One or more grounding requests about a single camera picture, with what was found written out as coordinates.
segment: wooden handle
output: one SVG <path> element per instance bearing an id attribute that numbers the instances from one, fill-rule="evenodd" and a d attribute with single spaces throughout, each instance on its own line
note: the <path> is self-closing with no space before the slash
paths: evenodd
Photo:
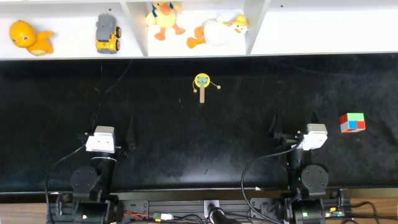
<path id="1" fill-rule="evenodd" d="M 200 86 L 199 102 L 200 103 L 205 103 L 205 86 L 204 85 Z"/>

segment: toy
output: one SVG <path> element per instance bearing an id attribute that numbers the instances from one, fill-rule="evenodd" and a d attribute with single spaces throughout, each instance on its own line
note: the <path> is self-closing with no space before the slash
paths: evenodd
<path id="1" fill-rule="evenodd" d="M 175 22 L 177 21 L 177 15 L 175 11 L 182 11 L 182 6 L 177 2 L 153 2 L 152 12 L 148 14 L 145 22 L 148 26 L 157 24 L 160 27 L 160 32 L 155 34 L 155 38 L 158 40 L 166 39 L 166 30 L 173 27 L 176 35 L 181 35 L 185 32 L 185 29 L 180 28 Z"/>
<path id="2" fill-rule="evenodd" d="M 17 21 L 10 27 L 10 37 L 17 47 L 26 48 L 29 53 L 35 56 L 52 54 L 49 37 L 53 36 L 51 31 L 36 32 L 35 29 L 25 21 Z"/>
<path id="3" fill-rule="evenodd" d="M 102 54 L 115 54 L 120 50 L 122 30 L 116 25 L 116 19 L 108 14 L 98 16 L 95 34 L 97 52 Z"/>
<path id="4" fill-rule="evenodd" d="M 208 87 L 210 83 L 213 84 L 214 86 L 217 86 L 217 89 L 221 89 L 221 86 L 216 85 L 212 81 L 210 81 L 210 77 L 205 73 L 198 74 L 195 77 L 195 79 L 192 81 L 193 92 L 196 93 L 198 90 L 195 88 L 194 83 L 200 89 L 200 97 L 199 97 L 200 103 L 205 103 L 205 88 Z"/>
<path id="5" fill-rule="evenodd" d="M 205 22 L 203 26 L 197 27 L 195 29 L 196 39 L 189 37 L 187 45 L 192 49 L 196 45 L 204 43 L 213 46 L 229 44 L 244 36 L 248 31 L 248 26 L 244 15 L 238 15 L 232 23 L 224 22 L 223 17 L 219 16 L 217 19 L 212 19 Z"/>
<path id="6" fill-rule="evenodd" d="M 365 118 L 363 113 L 344 114 L 340 117 L 340 128 L 342 133 L 353 133 L 365 130 Z"/>

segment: colorful cube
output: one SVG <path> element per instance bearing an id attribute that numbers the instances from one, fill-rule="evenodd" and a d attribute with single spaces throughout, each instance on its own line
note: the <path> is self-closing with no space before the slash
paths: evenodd
<path id="1" fill-rule="evenodd" d="M 363 113 L 344 114 L 340 117 L 340 128 L 342 133 L 352 133 L 365 130 L 365 118 Z"/>

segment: yellow hat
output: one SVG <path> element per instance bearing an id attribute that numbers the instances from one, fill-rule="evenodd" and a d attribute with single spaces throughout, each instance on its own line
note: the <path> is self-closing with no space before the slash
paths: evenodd
<path id="1" fill-rule="evenodd" d="M 232 23 L 238 26 L 249 26 L 249 24 L 246 22 L 246 16 L 240 14 L 236 17 L 235 21 L 233 21 Z"/>

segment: toy truck wheel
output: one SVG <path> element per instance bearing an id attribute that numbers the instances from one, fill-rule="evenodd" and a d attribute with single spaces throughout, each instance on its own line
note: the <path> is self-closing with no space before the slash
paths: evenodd
<path id="1" fill-rule="evenodd" d="M 120 41 L 116 40 L 116 50 L 120 50 Z"/>
<path id="2" fill-rule="evenodd" d="M 120 27 L 116 27 L 116 37 L 117 38 L 122 37 L 122 29 L 120 29 Z"/>

